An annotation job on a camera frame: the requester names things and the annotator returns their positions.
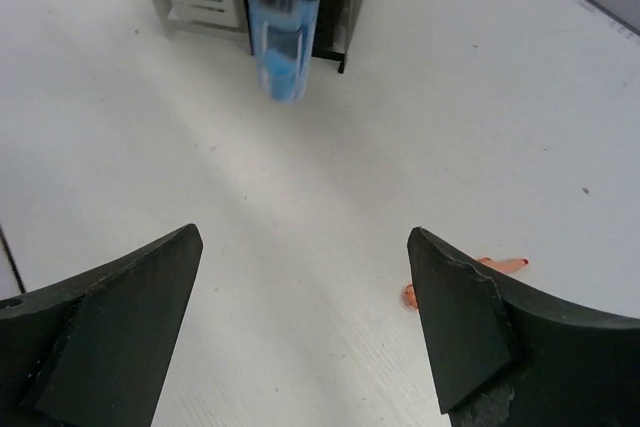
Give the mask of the blue small highlighter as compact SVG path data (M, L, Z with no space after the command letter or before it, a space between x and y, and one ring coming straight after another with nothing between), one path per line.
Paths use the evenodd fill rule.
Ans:
M275 101L300 99L306 88L319 1L247 1L260 86Z

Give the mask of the orange highlighter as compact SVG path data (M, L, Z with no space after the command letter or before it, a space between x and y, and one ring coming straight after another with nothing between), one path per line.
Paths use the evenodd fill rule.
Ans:
M492 268L503 274L512 274L517 272L529 264L526 258L512 258L506 260L494 260L489 257L478 258L477 261L485 266ZM402 293L402 301L405 306L417 310L418 303L415 295L413 284L408 284Z

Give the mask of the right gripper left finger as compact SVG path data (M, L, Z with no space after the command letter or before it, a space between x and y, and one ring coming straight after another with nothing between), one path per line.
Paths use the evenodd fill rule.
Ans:
M4 426L151 425L203 251L187 224L1 302Z

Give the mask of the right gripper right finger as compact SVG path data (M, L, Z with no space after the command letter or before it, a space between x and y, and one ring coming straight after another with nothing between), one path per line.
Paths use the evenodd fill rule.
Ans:
M474 261L433 233L408 239L440 411L454 426L635 426L639 322Z

